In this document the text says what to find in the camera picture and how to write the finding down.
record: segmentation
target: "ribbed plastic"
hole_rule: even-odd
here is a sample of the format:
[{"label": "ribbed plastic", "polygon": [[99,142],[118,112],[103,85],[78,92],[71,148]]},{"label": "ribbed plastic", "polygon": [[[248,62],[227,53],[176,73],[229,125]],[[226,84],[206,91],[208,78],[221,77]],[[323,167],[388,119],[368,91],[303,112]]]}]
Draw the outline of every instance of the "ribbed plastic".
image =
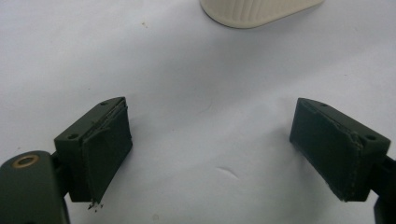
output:
[{"label": "ribbed plastic", "polygon": [[200,0],[213,20],[234,28],[252,28],[313,7],[324,0]]}]

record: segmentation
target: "white surface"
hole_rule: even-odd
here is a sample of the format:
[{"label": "white surface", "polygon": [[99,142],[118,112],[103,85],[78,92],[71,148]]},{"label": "white surface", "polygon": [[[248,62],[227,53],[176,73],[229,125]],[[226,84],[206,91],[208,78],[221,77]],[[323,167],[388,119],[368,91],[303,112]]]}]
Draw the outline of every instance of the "white surface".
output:
[{"label": "white surface", "polygon": [[[124,95],[134,151],[72,223],[374,223],[289,143],[297,97],[396,140],[396,3],[329,0],[251,30],[198,0],[1,1],[0,162]],[[396,158],[396,148],[389,155]]]},{"label": "white surface", "polygon": [[213,20],[235,28],[252,28],[313,7],[323,0],[200,0]]}]

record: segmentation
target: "screw hole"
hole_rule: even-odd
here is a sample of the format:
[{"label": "screw hole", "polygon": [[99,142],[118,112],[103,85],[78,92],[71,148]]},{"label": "screw hole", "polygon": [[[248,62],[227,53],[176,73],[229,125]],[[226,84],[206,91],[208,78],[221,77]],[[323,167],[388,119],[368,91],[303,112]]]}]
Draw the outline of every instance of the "screw hole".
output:
[{"label": "screw hole", "polygon": [[371,140],[371,141],[375,141],[375,140],[376,140],[376,137],[373,136],[373,135],[366,135],[366,138],[367,138],[368,140]]},{"label": "screw hole", "polygon": [[77,138],[78,137],[78,134],[77,133],[72,133],[72,134],[70,134],[69,136],[67,136],[67,139],[75,139],[75,138]]}]

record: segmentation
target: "dark green plastic piece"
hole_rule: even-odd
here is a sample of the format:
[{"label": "dark green plastic piece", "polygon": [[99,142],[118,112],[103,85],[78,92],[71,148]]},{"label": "dark green plastic piece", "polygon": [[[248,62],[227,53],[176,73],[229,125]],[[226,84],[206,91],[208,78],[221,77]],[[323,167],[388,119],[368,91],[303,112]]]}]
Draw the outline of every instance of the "dark green plastic piece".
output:
[{"label": "dark green plastic piece", "polygon": [[99,203],[132,147],[125,98],[96,105],[57,136],[55,146],[72,174],[71,200]]},{"label": "dark green plastic piece", "polygon": [[387,157],[388,138],[321,102],[298,99],[290,141],[342,201],[364,202],[374,165]]},{"label": "dark green plastic piece", "polygon": [[69,223],[48,152],[26,152],[1,166],[0,223]]}]

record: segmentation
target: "clamp jaw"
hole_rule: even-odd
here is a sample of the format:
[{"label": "clamp jaw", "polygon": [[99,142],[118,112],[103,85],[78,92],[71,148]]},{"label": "clamp jaw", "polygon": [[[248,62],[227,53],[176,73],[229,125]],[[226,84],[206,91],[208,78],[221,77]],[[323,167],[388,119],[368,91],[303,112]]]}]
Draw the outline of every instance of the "clamp jaw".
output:
[{"label": "clamp jaw", "polygon": [[0,168],[0,223],[70,223],[64,196],[99,203],[132,148],[124,97],[103,101],[55,138]]},{"label": "clamp jaw", "polygon": [[344,202],[365,202],[378,194],[376,224],[396,223],[396,161],[390,141],[321,102],[300,98],[290,141]]}]

